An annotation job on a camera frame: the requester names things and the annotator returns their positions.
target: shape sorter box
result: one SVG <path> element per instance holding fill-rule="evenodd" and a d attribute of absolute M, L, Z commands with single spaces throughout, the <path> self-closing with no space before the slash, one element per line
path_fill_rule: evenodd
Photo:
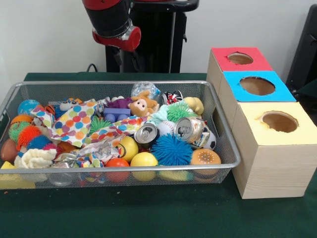
<path fill-rule="evenodd" d="M 219 100 L 232 128 L 238 102 L 295 102 L 274 71 L 224 72 Z"/>
<path fill-rule="evenodd" d="M 238 103 L 232 132 L 243 199 L 304 195 L 317 167 L 317 127 L 299 103 Z"/>
<path fill-rule="evenodd" d="M 254 47 L 212 48 L 207 81 L 217 94 L 226 71 L 273 71 L 265 57 Z"/>

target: can lid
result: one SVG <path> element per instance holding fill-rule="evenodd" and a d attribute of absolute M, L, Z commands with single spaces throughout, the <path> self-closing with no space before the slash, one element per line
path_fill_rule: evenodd
<path fill-rule="evenodd" d="M 145 123 L 134 135 L 136 142 L 140 144 L 149 143 L 155 140 L 158 134 L 158 129 L 155 125 L 151 123 Z"/>
<path fill-rule="evenodd" d="M 193 126 L 191 121 L 188 118 L 181 118 L 176 123 L 174 133 L 179 135 L 182 140 L 189 140 L 193 134 Z"/>

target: yellow plush toy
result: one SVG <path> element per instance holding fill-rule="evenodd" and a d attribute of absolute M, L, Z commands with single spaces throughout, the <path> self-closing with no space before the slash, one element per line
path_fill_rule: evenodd
<path fill-rule="evenodd" d="M 187 97 L 184 101 L 188 104 L 190 109 L 194 111 L 197 115 L 202 115 L 204 112 L 204 105 L 199 98 Z"/>

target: metal basket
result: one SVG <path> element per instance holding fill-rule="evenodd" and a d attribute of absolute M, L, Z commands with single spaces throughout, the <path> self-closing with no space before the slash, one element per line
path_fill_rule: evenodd
<path fill-rule="evenodd" d="M 17 115 L 19 104 L 34 99 L 42 105 L 64 98 L 82 100 L 107 96 L 131 96 L 133 81 L 22 82 L 13 85 L 0 107 L 0 146 L 8 138 L 10 121 Z M 221 165 L 156 166 L 125 168 L 16 169 L 0 170 L 0 183 L 28 180 L 36 188 L 131 186 L 156 184 L 221 183 L 230 170 L 240 163 L 240 154 L 227 124 L 214 88 L 205 81 L 153 81 L 161 92 L 180 90 L 184 97 L 198 97 L 204 104 L 203 119 L 216 135 L 215 152 Z"/>

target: green table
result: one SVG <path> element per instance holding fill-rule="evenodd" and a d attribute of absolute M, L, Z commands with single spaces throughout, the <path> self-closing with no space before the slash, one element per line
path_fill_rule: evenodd
<path fill-rule="evenodd" d="M 205 80 L 205 74 L 28 74 L 26 80 Z M 317 237 L 317 174 L 300 198 L 222 184 L 0 192 L 0 237 Z"/>

